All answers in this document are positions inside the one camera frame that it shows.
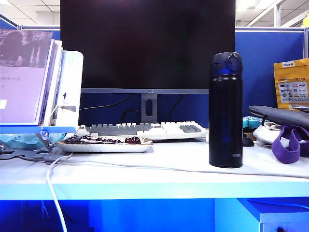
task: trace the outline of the keyboard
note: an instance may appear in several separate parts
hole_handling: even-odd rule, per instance
[[[194,121],[81,125],[75,135],[93,137],[144,137],[151,140],[205,138],[207,129]]]

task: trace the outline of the yellow bag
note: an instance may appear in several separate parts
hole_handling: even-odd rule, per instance
[[[278,108],[309,106],[309,58],[275,63],[274,74]]]

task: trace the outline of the black water bottle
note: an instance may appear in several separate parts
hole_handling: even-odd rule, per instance
[[[209,164],[242,166],[242,61],[236,52],[213,56],[209,89]]]

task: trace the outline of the computer monitor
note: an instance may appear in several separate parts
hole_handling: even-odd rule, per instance
[[[235,0],[62,0],[60,8],[64,49],[84,55],[82,92],[208,93],[212,56],[235,49]]]

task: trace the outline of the label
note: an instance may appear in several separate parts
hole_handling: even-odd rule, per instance
[[[241,157],[240,153],[235,153],[231,155],[232,158],[237,158],[237,157]]]
[[[281,103],[309,103],[307,82],[278,83]]]
[[[6,99],[0,99],[0,110],[4,110],[5,109],[7,101],[8,100],[6,100]]]
[[[287,68],[287,67],[293,67],[295,66],[295,62],[292,60],[292,61],[288,61],[288,62],[282,62],[282,67],[283,68]]]

